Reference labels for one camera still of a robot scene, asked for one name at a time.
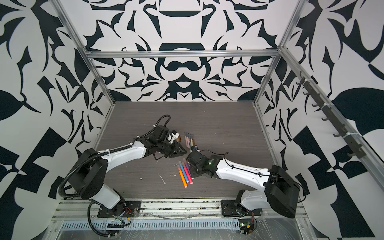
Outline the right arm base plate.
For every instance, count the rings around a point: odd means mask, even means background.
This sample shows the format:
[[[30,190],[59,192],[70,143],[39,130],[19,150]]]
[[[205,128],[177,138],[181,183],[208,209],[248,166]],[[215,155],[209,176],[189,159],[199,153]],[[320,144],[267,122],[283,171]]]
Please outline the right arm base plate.
[[[226,218],[245,217],[245,216],[261,216],[263,209],[246,210],[240,204],[236,205],[235,200],[221,200],[222,215]]]

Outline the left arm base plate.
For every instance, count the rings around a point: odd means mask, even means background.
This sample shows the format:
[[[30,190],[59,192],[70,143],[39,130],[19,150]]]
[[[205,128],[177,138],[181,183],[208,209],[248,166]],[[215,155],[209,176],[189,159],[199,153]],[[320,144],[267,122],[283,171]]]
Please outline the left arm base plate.
[[[120,201],[112,209],[107,208],[104,205],[100,205],[98,218],[112,218],[115,216],[122,218],[130,218],[141,211],[141,201]]]

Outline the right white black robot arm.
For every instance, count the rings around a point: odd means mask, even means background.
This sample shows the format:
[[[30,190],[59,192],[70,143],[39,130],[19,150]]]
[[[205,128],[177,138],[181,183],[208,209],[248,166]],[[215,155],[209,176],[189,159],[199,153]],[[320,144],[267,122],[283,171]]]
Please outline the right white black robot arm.
[[[222,206],[225,217],[250,216],[262,209],[272,209],[289,219],[296,217],[301,185],[280,166],[253,168],[230,161],[225,155],[207,157],[199,150],[188,155],[187,163],[194,178],[206,176],[252,188],[240,190],[234,201]]]

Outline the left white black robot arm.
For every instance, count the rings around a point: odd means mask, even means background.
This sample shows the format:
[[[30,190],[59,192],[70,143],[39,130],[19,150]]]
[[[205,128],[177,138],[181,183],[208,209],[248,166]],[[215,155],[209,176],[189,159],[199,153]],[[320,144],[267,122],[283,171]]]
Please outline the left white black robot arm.
[[[105,184],[112,169],[133,160],[160,153],[164,158],[183,156],[187,150],[180,144],[180,134],[166,126],[155,126],[147,135],[138,136],[128,145],[112,150],[86,150],[59,185],[62,198],[80,197],[109,210],[122,209],[124,198]]]

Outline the purple marker pen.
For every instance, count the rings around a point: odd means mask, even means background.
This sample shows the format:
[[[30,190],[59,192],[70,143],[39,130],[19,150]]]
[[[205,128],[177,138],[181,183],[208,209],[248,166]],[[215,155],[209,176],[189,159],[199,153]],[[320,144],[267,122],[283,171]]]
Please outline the purple marker pen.
[[[185,165],[186,165],[186,168],[187,168],[187,170],[188,170],[190,176],[192,176],[192,174],[191,174],[191,170],[190,170],[190,166],[189,166],[189,163],[187,162],[186,159],[183,159],[183,161],[184,161],[184,163],[185,163]]]

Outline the red pink marker pen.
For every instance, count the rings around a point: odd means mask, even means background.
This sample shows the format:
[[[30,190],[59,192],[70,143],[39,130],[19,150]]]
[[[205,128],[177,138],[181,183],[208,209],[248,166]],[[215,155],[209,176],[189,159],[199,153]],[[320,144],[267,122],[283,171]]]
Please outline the red pink marker pen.
[[[187,169],[186,164],[182,163],[182,165],[183,165],[183,168],[184,168],[185,173],[186,173],[186,175],[187,175],[188,181],[189,181],[189,183],[192,185],[192,184],[193,184],[193,180],[192,180],[192,178],[191,178],[191,175],[190,175],[190,173],[189,173],[189,170]]]

